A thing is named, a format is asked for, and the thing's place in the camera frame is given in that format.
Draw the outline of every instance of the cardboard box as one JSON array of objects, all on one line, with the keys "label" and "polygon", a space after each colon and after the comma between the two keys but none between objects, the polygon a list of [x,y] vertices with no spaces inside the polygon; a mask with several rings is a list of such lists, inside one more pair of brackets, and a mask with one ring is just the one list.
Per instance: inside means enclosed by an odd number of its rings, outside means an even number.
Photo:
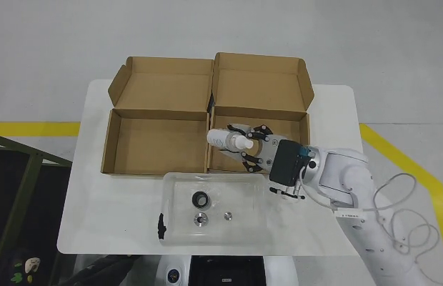
[{"label": "cardboard box", "polygon": [[129,57],[109,87],[101,172],[206,172],[214,61]]},{"label": "cardboard box", "polygon": [[[218,53],[212,94],[211,128],[265,124],[275,134],[310,144],[307,108],[314,91],[303,59]],[[208,160],[212,170],[246,171],[213,147]]]}]

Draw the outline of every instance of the white bottle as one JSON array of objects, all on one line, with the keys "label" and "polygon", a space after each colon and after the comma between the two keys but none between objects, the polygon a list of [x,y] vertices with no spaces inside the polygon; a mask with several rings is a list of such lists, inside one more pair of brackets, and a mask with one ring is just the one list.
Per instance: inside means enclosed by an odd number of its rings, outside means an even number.
[{"label": "white bottle", "polygon": [[207,142],[220,149],[228,149],[232,152],[239,152],[243,149],[251,149],[253,141],[247,139],[238,132],[231,132],[225,129],[210,129],[207,133]]}]

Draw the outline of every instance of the box lid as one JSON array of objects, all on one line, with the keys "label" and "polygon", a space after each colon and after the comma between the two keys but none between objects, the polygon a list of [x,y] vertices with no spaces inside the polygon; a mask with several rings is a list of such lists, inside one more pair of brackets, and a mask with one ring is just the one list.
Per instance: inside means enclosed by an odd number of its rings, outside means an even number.
[{"label": "box lid", "polygon": [[305,112],[314,91],[303,59],[218,53],[212,85],[216,106]]},{"label": "box lid", "polygon": [[118,109],[205,111],[210,98],[211,59],[131,56],[109,87]]}]

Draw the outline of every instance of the white label on robot arm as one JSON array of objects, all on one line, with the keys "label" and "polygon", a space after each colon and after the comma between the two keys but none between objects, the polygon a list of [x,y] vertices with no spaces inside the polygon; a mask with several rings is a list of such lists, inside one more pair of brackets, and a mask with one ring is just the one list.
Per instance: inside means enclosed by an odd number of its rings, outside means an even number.
[{"label": "white label on robot arm", "polygon": [[366,212],[363,212],[361,209],[347,209],[344,207],[339,207],[337,210],[334,211],[334,216],[335,217],[350,218],[350,219],[365,220],[366,219]]}]

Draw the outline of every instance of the clear plastic container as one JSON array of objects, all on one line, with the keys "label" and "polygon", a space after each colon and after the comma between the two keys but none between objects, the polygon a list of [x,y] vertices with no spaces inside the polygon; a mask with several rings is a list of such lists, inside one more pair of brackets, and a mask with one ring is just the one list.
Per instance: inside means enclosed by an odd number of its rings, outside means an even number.
[{"label": "clear plastic container", "polygon": [[[266,180],[261,174],[168,173],[163,179],[161,213],[166,226],[163,245],[261,244],[267,233],[264,206]],[[197,209],[195,192],[206,192],[209,208]],[[198,227],[203,212],[208,222]],[[225,213],[231,212],[231,220]]]}]

